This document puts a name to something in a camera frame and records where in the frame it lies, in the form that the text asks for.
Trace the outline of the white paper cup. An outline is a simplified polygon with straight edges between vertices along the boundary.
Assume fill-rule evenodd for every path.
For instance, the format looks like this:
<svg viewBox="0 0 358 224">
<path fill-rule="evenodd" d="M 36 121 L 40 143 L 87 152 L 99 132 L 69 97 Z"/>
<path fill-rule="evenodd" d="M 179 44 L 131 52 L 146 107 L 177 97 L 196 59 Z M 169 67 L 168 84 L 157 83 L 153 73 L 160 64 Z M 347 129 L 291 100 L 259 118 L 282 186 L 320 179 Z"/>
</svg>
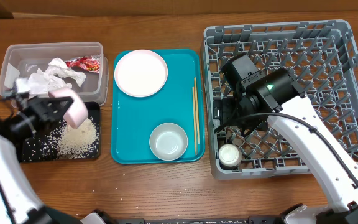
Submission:
<svg viewBox="0 0 358 224">
<path fill-rule="evenodd" d="M 234 144 L 224 144 L 219 148 L 218 159 L 223 168 L 234 169 L 241 163 L 242 153 Z"/>
</svg>

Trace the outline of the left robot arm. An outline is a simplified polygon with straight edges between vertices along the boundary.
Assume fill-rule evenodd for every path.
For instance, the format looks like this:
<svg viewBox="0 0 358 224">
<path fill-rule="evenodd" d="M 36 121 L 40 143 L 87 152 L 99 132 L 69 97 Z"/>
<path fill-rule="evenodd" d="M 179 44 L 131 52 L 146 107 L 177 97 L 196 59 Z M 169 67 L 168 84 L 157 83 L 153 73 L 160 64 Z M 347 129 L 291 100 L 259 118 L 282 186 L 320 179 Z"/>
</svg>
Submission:
<svg viewBox="0 0 358 224">
<path fill-rule="evenodd" d="M 0 118 L 0 223 L 79 223 L 75 217 L 46 206 L 20 167 L 20 149 L 27 138 L 45 132 L 61 119 L 77 128 L 88 117 L 83 100 L 71 88 L 30 96 L 29 86 L 17 79 L 0 103 L 15 100 L 18 112 Z"/>
</svg>

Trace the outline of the pink bowl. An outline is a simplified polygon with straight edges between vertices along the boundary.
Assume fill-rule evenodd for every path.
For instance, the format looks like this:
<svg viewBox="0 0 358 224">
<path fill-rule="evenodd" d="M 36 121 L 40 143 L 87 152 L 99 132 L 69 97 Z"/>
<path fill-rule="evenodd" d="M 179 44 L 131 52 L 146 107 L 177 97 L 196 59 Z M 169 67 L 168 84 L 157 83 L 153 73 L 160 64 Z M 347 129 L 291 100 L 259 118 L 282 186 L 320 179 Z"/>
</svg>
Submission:
<svg viewBox="0 0 358 224">
<path fill-rule="evenodd" d="M 70 96 L 73 99 L 73 103 L 63 116 L 63 119 L 73 129 L 78 129 L 88 118 L 88 110 L 85 106 L 85 103 L 71 88 L 63 87 L 56 90 L 52 90 L 48 92 L 48 95 L 52 98 Z"/>
</svg>

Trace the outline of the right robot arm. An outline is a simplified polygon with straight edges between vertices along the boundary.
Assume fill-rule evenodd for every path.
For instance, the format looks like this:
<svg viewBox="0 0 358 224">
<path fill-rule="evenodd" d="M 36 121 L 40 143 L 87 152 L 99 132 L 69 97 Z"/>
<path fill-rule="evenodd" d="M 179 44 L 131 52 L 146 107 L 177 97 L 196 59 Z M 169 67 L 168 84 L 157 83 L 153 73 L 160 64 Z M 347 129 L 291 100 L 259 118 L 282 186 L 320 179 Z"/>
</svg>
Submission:
<svg viewBox="0 0 358 224">
<path fill-rule="evenodd" d="M 259 126 L 282 135 L 321 186 L 327 207 L 299 204 L 275 217 L 275 223 L 358 223 L 358 165 L 324 125 L 295 75 L 279 68 L 267 75 L 245 53 L 221 68 L 233 91 L 223 106 L 221 125 L 236 126 L 246 137 Z"/>
</svg>

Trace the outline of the grey bowl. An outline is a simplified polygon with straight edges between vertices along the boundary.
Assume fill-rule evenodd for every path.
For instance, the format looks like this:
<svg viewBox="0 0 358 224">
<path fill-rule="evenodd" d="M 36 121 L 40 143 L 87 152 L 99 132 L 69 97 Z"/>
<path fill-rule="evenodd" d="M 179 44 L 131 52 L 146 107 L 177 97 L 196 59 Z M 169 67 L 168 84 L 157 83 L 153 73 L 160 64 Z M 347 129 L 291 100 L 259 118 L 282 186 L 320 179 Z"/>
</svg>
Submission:
<svg viewBox="0 0 358 224">
<path fill-rule="evenodd" d="M 184 155 L 188 146 L 188 136 L 181 126 L 163 123 L 152 131 L 149 146 L 158 159 L 174 161 Z"/>
</svg>

